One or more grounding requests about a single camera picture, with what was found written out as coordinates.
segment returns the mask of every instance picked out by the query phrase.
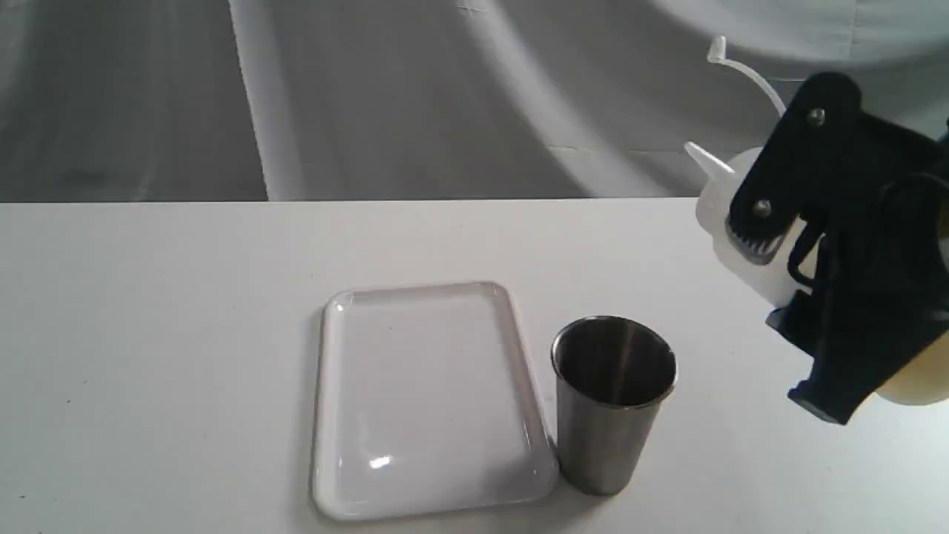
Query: screw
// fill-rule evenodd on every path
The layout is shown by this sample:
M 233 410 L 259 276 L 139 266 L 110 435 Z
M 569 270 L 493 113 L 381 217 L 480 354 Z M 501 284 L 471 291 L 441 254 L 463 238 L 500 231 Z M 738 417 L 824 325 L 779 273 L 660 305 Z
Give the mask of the screw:
M 752 213 L 756 217 L 767 219 L 771 216 L 771 202 L 766 199 L 757 200 L 752 204 Z
M 823 126 L 826 119 L 827 112 L 822 107 L 815 107 L 808 112 L 808 124 L 815 128 Z

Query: stainless steel cup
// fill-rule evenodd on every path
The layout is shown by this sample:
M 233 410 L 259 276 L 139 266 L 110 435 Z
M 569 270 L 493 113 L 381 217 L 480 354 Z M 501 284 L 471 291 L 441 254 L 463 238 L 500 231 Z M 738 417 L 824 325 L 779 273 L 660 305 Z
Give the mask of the stainless steel cup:
M 660 403 L 676 385 L 676 357 L 643 325 L 600 315 L 560 331 L 550 358 L 564 478 L 593 495 L 623 491 Z

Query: white cable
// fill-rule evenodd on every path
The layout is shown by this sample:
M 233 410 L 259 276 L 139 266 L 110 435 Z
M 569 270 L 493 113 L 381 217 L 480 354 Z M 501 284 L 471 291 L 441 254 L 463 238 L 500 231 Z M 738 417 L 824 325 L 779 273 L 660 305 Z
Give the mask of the white cable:
M 788 108 L 784 105 L 784 102 L 781 101 L 781 97 L 778 96 L 777 91 L 774 90 L 774 87 L 768 83 L 768 80 L 765 80 L 764 77 L 755 72 L 753 68 L 748 67 L 743 63 L 739 63 L 738 61 L 726 59 L 725 48 L 726 45 L 724 35 L 718 35 L 717 37 L 713 38 L 712 44 L 709 46 L 709 63 L 731 67 L 751 78 L 752 81 L 757 86 L 761 87 L 761 90 L 764 91 L 766 95 L 768 95 L 768 98 L 771 99 L 772 104 L 774 104 L 774 108 L 777 109 L 777 114 L 779 116 L 784 115 L 784 112 L 787 111 Z

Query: white table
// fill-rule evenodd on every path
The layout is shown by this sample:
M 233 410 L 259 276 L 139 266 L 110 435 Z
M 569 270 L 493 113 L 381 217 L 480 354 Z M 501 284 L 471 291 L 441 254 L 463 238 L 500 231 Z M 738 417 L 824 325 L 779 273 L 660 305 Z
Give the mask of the white table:
M 0 205 L 0 532 L 949 530 L 949 404 L 846 428 L 785 398 L 809 358 L 716 263 L 691 200 Z M 317 317 L 350 287 L 491 279 L 548 347 L 628 315 L 680 381 L 629 488 L 336 524 L 307 496 Z

